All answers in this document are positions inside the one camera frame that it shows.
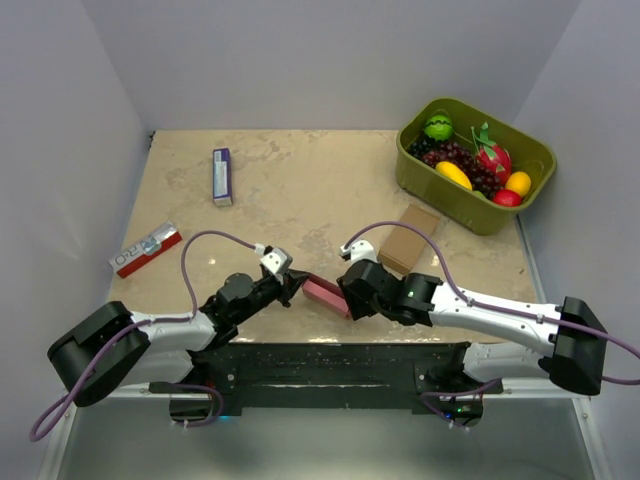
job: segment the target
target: table surface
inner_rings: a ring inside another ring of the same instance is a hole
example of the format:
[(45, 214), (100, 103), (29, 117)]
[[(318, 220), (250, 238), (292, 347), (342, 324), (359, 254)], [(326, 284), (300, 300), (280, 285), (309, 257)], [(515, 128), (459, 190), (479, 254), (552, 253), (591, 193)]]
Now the table surface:
[[(345, 271), (339, 246), (361, 227), (397, 220), (408, 204), (437, 213), (402, 191), (394, 178), (395, 131), (211, 130), (156, 132), (123, 247), (172, 221), (184, 239), (223, 230), (250, 243), (282, 247), (292, 268), (335, 281)], [(212, 202), (212, 150), (231, 151), (234, 204)], [(441, 216), (433, 235), (456, 282), (470, 290), (534, 301), (527, 261), (515, 224), (479, 237)], [(391, 227), (365, 235), (380, 246)], [(111, 299), (148, 313), (186, 312), (189, 296), (180, 274), (184, 241), (126, 279), (116, 277)], [(187, 258), (199, 304), (227, 276), (260, 275), (258, 257), (221, 237), (195, 241)], [(416, 271), (442, 277), (426, 248)], [(275, 303), (239, 328), (235, 341), (458, 342), (496, 341), (454, 328), (403, 327), (377, 315), (345, 320), (301, 294), (285, 309)]]

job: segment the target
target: brown cardboard box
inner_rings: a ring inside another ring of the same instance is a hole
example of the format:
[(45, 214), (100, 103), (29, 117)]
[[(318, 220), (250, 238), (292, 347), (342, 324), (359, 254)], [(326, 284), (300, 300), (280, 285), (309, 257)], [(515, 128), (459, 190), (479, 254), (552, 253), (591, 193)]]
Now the brown cardboard box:
[[(400, 217), (400, 221), (431, 235), (438, 226), (440, 218), (415, 205), (409, 205)], [(420, 258), (426, 244), (427, 242), (415, 232), (398, 226), (393, 227), (391, 234), (378, 252), (378, 261), (390, 269), (406, 275)]]

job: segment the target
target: white and purple package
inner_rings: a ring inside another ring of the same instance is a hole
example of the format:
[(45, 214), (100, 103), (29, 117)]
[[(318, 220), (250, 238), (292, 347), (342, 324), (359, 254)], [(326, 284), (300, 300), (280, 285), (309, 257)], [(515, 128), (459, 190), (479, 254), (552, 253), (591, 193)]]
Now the white and purple package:
[(228, 148), (219, 148), (213, 151), (213, 203), (218, 207), (233, 205), (231, 154)]

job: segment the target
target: gray wall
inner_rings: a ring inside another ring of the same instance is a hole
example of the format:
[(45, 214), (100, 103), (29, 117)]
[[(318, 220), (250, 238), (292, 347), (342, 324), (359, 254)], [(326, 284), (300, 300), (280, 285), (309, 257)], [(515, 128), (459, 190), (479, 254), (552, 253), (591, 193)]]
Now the gray wall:
[[(524, 216), (545, 292), (586, 299), (614, 335), (640, 345), (640, 57), (635, 0), (584, 0), (516, 125), (549, 143), (558, 173)], [(609, 347), (606, 372), (638, 378)], [(637, 387), (594, 399), (617, 480), (638, 478)]]
[(49, 345), (104, 301), (141, 122), (77, 0), (0, 4), (0, 478), (37, 475)]
[(579, 0), (83, 0), (151, 128), (399, 128), (458, 96), (513, 120)]

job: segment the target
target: olive green plastic basket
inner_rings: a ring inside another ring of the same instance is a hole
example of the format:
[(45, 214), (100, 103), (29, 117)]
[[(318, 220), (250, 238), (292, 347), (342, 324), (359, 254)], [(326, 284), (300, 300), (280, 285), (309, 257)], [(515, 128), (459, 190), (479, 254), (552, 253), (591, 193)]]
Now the olive green plastic basket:
[[(452, 141), (474, 152), (471, 127), (476, 131), (489, 123), (492, 140), (511, 155), (512, 171), (523, 171), (531, 177), (531, 190), (518, 207), (502, 207), (482, 198), (444, 175), (418, 161), (407, 149), (422, 133), (427, 119), (444, 114), (454, 128)], [(396, 180), (401, 188), (411, 192), (442, 213), (457, 220), (478, 235), (498, 233), (516, 214), (535, 200), (556, 169), (553, 152), (542, 143), (506, 125), (500, 120), (453, 98), (438, 98), (429, 103), (398, 133)]]

